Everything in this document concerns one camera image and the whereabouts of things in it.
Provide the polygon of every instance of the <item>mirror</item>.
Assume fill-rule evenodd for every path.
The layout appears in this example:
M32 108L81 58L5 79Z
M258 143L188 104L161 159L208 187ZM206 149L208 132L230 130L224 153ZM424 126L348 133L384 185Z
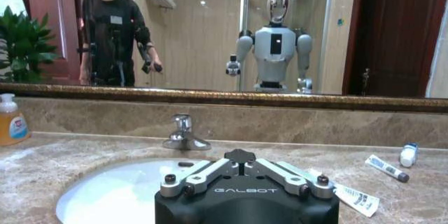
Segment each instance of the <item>mirror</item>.
M448 98L445 4L446 0L1 0L0 38L9 41L0 40L0 79ZM142 31L138 20L149 29L150 43L133 39ZM92 71L96 78L86 73L88 82L80 82L81 54L90 52L100 60L86 68L101 70ZM161 64L161 72L149 62Z

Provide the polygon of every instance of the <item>white bottle cap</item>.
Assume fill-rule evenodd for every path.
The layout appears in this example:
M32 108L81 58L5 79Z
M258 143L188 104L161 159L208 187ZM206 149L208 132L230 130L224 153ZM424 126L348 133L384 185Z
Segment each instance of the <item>white bottle cap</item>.
M404 167L410 167L414 161L414 151L412 149L404 149L400 155L400 163Z
M10 113L18 110L17 104L12 101L14 94L0 94L1 103L0 103L0 112Z

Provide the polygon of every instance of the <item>marble backsplash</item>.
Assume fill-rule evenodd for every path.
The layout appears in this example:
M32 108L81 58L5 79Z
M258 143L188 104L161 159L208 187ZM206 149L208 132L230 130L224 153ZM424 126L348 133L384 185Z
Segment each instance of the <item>marble backsplash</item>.
M188 113L208 140L448 148L448 115L16 98L32 131L168 137Z

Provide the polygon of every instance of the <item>humanoid robot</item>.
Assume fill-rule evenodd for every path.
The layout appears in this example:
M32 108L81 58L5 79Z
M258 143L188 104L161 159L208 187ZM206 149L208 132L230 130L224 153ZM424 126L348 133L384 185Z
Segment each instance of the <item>humanoid robot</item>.
M282 25L288 12L288 0L268 0L268 11L269 24L256 31L254 36L249 30L240 32L240 38L236 41L236 55L230 56L225 73L230 76L241 74L241 63L253 45L260 80L260 83L254 85L256 91L285 91L286 86L281 82L286 78L286 68L296 50L298 55L297 92L310 93L312 80L305 77L305 74L309 68L312 38L308 34L296 34Z

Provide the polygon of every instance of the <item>mirror frame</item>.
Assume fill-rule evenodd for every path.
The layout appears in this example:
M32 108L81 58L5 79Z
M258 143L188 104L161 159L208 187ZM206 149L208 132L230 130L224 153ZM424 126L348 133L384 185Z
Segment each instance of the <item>mirror frame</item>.
M0 83L0 93L6 92L14 93L18 97L36 98L448 113L448 99Z

